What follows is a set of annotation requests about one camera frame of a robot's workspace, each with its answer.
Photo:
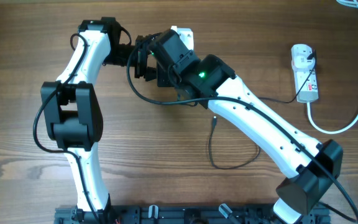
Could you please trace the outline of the white power strip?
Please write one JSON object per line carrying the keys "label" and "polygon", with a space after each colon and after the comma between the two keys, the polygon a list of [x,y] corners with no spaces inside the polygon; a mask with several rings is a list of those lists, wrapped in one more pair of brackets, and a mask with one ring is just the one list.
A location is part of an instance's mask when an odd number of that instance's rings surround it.
{"label": "white power strip", "polygon": [[299,103],[311,103],[319,98],[315,72],[316,51],[306,44],[291,48],[291,67],[295,79],[295,95]]}

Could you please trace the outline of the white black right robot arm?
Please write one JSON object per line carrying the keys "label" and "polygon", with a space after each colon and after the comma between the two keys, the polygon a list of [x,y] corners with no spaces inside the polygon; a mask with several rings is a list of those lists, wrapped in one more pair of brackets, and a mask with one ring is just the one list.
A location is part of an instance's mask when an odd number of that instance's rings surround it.
{"label": "white black right robot arm", "polygon": [[216,113],[262,148],[285,175],[273,211],[286,223],[311,213],[341,171],[343,149],[297,130],[261,102],[235,71],[215,55],[199,59],[174,30],[151,41],[149,50],[186,99],[205,98]]}

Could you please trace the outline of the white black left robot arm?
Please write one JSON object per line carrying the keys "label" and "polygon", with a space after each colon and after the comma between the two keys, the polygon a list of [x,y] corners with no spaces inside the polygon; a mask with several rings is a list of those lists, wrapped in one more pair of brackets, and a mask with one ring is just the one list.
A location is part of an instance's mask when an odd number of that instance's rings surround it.
{"label": "white black left robot arm", "polygon": [[103,65],[129,65],[136,78],[156,79],[155,68],[148,67],[148,52],[141,47],[144,37],[120,42],[126,29],[113,17],[84,20],[73,34],[78,43],[73,55],[54,82],[44,82],[40,93],[42,106],[36,121],[45,117],[49,138],[56,142],[57,154],[68,159],[75,180],[77,204],[68,215],[55,216],[56,223],[115,223],[116,214],[101,176],[98,143],[103,133],[103,115],[94,90]]}

